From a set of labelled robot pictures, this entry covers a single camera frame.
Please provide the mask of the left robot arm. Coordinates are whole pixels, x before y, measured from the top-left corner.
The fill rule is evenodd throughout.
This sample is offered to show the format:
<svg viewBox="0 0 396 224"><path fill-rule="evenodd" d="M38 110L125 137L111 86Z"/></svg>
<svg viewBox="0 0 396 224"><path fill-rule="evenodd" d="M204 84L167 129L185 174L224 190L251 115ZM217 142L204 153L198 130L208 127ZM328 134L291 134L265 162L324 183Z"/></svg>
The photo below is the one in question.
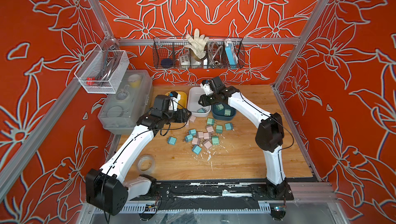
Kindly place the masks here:
<svg viewBox="0 0 396 224"><path fill-rule="evenodd" d="M154 105L141 117L121 148L100 169L86 175L86 200L104 211L117 215L130 199L147 194L156 180L146 174L126 183L125 178L143 148L172 123L186 124L191 112L179 104L180 94L158 95Z"/></svg>

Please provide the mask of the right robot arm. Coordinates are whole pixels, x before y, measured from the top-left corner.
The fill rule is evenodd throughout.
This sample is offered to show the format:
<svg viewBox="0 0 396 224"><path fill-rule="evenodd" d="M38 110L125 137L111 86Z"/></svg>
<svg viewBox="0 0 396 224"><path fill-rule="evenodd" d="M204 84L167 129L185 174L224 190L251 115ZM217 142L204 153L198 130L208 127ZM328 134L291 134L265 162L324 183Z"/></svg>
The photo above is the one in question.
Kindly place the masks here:
<svg viewBox="0 0 396 224"><path fill-rule="evenodd" d="M219 77L203 80L200 87L204 90L198 101L200 105L228 104L254 124L257 128L255 141L264 152L266 161L267 192L272 198L285 194L287 182L282 162L285 132L280 114L271 114L263 110L246 98L240 90L226 86Z"/></svg>

